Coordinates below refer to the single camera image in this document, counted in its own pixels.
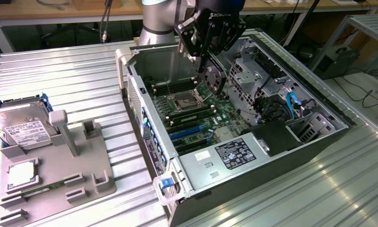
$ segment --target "warning label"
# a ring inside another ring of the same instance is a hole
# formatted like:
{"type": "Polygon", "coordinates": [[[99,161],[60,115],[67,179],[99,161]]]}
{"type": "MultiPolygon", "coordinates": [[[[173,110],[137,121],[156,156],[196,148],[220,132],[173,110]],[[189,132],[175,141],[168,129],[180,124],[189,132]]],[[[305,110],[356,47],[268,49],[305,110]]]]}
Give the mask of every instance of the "warning label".
{"type": "Polygon", "coordinates": [[[241,138],[217,146],[216,151],[228,169],[235,169],[257,159],[241,138]]]}
{"type": "Polygon", "coordinates": [[[6,127],[4,130],[7,131],[15,142],[20,145],[20,147],[26,147],[39,142],[51,140],[48,131],[42,121],[14,125],[6,127]]]}

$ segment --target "hard drive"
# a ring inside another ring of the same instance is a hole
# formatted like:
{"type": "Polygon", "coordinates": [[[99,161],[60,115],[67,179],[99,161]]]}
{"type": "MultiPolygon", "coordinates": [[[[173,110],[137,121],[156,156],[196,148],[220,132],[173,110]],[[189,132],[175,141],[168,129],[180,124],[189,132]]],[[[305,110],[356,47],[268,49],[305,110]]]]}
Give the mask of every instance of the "hard drive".
{"type": "Polygon", "coordinates": [[[4,146],[19,145],[24,150],[52,143],[59,130],[50,124],[52,107],[46,95],[0,101],[0,138],[4,146]]]}

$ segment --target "metal rack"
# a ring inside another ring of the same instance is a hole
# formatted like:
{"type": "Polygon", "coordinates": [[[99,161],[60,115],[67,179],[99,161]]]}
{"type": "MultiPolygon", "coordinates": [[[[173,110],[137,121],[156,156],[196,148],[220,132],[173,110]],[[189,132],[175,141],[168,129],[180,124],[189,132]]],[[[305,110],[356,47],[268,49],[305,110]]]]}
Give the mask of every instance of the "metal rack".
{"type": "Polygon", "coordinates": [[[329,47],[333,46],[335,42],[337,41],[339,37],[341,36],[345,28],[348,25],[352,25],[357,30],[363,31],[368,34],[373,39],[378,41],[378,14],[376,15],[349,15],[343,20],[339,28],[336,29],[329,41],[324,46],[324,50],[320,54],[315,57],[309,68],[312,71],[316,70],[329,47]]]}

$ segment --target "metal workbench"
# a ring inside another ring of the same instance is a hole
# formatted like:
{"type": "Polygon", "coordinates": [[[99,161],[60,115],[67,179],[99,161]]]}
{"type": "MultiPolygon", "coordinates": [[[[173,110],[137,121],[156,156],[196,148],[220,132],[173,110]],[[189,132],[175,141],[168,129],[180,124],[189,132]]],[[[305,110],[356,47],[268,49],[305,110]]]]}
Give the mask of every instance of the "metal workbench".
{"type": "Polygon", "coordinates": [[[311,70],[315,71],[329,47],[332,47],[339,40],[347,27],[352,25],[359,31],[363,31],[373,39],[378,41],[378,14],[375,15],[348,15],[343,20],[339,28],[333,32],[332,37],[325,43],[323,51],[315,56],[315,59],[311,63],[311,70]]]}
{"type": "MultiPolygon", "coordinates": [[[[283,47],[264,33],[255,33],[359,126],[307,165],[183,226],[378,226],[378,127],[283,47]]],[[[68,111],[70,127],[86,119],[100,122],[119,188],[115,194],[30,226],[168,225],[119,94],[115,50],[132,44],[2,56],[0,98],[46,91],[54,108],[68,111]]]]}

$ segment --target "ram slot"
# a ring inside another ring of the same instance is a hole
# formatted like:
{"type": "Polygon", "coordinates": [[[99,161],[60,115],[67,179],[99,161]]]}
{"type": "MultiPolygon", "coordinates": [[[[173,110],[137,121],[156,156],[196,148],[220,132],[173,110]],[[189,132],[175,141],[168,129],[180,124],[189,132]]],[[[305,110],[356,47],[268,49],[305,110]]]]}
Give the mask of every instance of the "ram slot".
{"type": "Polygon", "coordinates": [[[164,96],[168,95],[169,93],[177,93],[181,91],[188,91],[192,90],[197,85],[196,81],[187,81],[187,82],[181,82],[181,83],[169,83],[159,85],[159,86],[153,86],[153,93],[157,96],[164,96]]]}
{"type": "Polygon", "coordinates": [[[200,119],[212,117],[215,116],[216,112],[217,112],[216,109],[208,109],[197,113],[184,115],[181,117],[173,117],[172,119],[169,119],[169,125],[171,126],[181,125],[185,124],[188,121],[197,121],[200,119]]]}
{"type": "Polygon", "coordinates": [[[183,138],[185,136],[189,136],[189,135],[193,135],[196,133],[200,133],[203,131],[203,129],[204,129],[204,126],[205,126],[205,124],[203,124],[201,126],[197,126],[195,128],[187,129],[187,130],[184,130],[184,131],[171,135],[169,138],[172,140],[176,140],[176,139],[180,139],[180,138],[183,138]]]}
{"type": "Polygon", "coordinates": [[[197,112],[204,111],[204,110],[208,110],[208,109],[215,109],[215,105],[203,106],[203,107],[199,107],[199,108],[196,108],[196,109],[187,110],[187,111],[179,112],[179,113],[169,113],[169,116],[168,116],[167,119],[172,119],[172,118],[176,118],[176,117],[181,117],[181,116],[189,115],[189,114],[192,114],[192,113],[197,113],[197,112]]]}

